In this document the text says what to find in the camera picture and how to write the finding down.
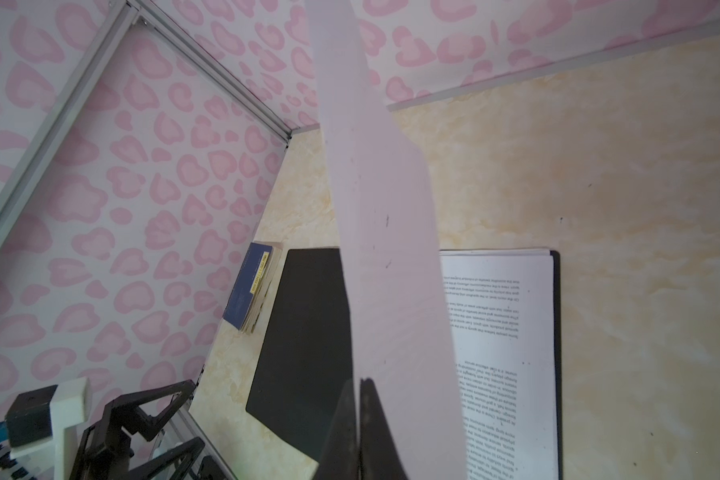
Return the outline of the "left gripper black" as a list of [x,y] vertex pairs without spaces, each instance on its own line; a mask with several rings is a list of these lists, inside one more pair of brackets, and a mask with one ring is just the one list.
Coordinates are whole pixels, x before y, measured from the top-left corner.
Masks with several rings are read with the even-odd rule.
[[[108,402],[101,419],[84,431],[69,477],[226,479],[228,465],[207,436],[187,413],[176,414],[195,390],[192,380],[184,380]],[[132,449],[135,435],[156,438],[146,459]]]

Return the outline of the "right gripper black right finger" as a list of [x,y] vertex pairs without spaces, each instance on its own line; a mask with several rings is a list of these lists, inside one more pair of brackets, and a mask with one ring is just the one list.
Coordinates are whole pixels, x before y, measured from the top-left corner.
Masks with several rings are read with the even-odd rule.
[[372,379],[360,382],[359,426],[360,478],[406,480],[408,476]]

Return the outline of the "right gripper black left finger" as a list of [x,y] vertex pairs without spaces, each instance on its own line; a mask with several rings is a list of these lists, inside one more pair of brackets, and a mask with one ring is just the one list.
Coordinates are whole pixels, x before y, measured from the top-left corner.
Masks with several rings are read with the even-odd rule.
[[359,447],[354,384],[342,388],[313,480],[354,480],[359,477]]

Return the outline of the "orange and black folder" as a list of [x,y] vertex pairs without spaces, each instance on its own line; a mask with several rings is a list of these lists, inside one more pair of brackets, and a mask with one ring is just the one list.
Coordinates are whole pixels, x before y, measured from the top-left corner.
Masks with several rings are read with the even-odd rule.
[[[558,282],[561,478],[560,256]],[[351,373],[349,306],[339,252],[335,248],[291,250],[286,256],[246,409],[281,440],[309,458],[318,459]]]

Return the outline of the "text sheet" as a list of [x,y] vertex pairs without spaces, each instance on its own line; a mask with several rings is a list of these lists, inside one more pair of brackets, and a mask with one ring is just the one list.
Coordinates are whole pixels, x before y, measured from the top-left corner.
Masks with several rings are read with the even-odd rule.
[[358,437],[360,382],[372,379],[408,478],[463,479],[466,434],[426,161],[371,84],[352,5],[309,1],[306,12]]
[[444,251],[471,479],[561,476],[559,256]]

